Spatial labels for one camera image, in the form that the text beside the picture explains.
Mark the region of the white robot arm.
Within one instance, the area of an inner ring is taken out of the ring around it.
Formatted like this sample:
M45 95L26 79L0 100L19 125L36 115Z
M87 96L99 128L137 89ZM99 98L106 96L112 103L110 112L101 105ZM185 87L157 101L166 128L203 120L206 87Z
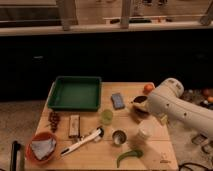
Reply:
M167 78L148 94L146 108L155 116L174 117L213 140L213 110L182 100L183 92L179 80Z

